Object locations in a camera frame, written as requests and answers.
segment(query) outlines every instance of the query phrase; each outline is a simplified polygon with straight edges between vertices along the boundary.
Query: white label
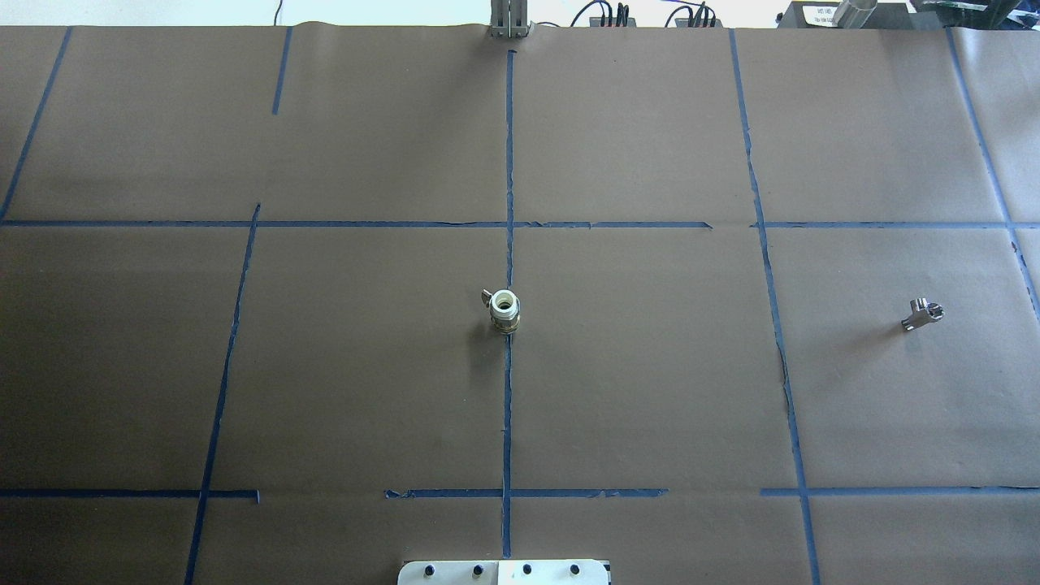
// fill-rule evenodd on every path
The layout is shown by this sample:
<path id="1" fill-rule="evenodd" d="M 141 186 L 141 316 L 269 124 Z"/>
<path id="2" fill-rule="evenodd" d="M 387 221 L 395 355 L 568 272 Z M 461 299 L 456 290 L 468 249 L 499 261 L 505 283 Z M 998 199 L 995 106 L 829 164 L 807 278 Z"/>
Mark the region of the white label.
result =
<path id="1" fill-rule="evenodd" d="M 834 6 L 802 6 L 806 24 L 812 26 L 837 26 L 834 24 Z"/>

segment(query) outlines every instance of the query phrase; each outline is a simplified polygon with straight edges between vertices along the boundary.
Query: barcode sticker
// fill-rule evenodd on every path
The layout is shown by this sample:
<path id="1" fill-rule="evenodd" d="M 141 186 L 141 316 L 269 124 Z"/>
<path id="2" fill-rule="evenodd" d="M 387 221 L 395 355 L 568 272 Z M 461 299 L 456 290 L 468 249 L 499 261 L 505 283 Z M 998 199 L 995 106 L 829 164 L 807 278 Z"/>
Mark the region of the barcode sticker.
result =
<path id="1" fill-rule="evenodd" d="M 812 26 L 837 26 L 834 24 L 834 6 L 802 6 L 805 23 Z"/>

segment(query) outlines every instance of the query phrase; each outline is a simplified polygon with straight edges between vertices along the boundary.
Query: white background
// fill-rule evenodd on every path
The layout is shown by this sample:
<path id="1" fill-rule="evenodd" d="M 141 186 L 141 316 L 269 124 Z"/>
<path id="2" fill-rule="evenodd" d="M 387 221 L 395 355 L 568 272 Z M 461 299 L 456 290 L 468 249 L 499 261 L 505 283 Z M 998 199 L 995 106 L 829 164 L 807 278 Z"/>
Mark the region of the white background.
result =
<path id="1" fill-rule="evenodd" d="M 773 28 L 789 0 L 709 0 L 727 27 Z M 528 0 L 528 19 L 567 26 L 586 4 L 576 0 Z M 631 0 L 639 26 L 662 26 L 678 4 Z M 269 25 L 277 0 L 0 0 L 0 25 Z M 584 17 L 599 15 L 599 8 Z M 322 21 L 346 25 L 488 24 L 489 0 L 284 0 L 279 24 Z"/>

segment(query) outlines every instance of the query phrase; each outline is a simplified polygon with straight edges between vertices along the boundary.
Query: white bracket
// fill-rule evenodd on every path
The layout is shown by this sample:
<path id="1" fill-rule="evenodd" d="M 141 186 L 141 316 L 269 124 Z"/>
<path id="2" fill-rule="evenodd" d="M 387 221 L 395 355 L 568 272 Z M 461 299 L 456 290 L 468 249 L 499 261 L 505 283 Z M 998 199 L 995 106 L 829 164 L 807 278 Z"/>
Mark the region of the white bracket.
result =
<path id="1" fill-rule="evenodd" d="M 594 559 L 412 561 L 397 585 L 610 585 L 608 566 Z"/>
<path id="2" fill-rule="evenodd" d="M 491 0 L 491 35 L 506 39 L 527 36 L 527 0 Z"/>

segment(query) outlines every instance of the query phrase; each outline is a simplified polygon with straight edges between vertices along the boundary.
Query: black cable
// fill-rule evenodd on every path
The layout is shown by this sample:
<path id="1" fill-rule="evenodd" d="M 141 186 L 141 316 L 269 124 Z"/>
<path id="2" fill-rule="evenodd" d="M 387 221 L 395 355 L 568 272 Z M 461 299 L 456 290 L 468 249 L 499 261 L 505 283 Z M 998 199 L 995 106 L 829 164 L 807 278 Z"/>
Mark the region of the black cable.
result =
<path id="1" fill-rule="evenodd" d="M 614 7 L 610 6 L 609 2 L 607 2 L 606 0 L 592 0 L 592 2 L 589 2 L 588 4 L 584 5 L 583 8 L 578 10 L 577 15 L 574 15 L 574 20 L 571 21 L 571 26 L 574 26 L 578 22 L 578 19 L 581 18 L 581 15 L 584 14 L 584 11 L 591 8 L 594 4 L 599 4 L 600 10 L 603 9 L 603 6 L 606 6 L 606 12 L 609 15 L 608 17 L 606 15 L 600 17 L 599 20 L 600 26 L 605 26 L 607 22 L 614 20 Z"/>
<path id="2" fill-rule="evenodd" d="M 694 20 L 694 9 L 691 8 L 690 6 L 679 6 L 678 8 L 672 10 L 672 14 L 668 16 L 668 20 L 665 21 L 665 28 L 668 28 L 668 25 L 672 24 L 672 19 L 675 18 L 675 15 L 678 15 L 679 10 L 682 9 L 685 9 L 690 12 L 690 18 L 686 19 L 686 23 L 688 26 L 690 21 Z"/>

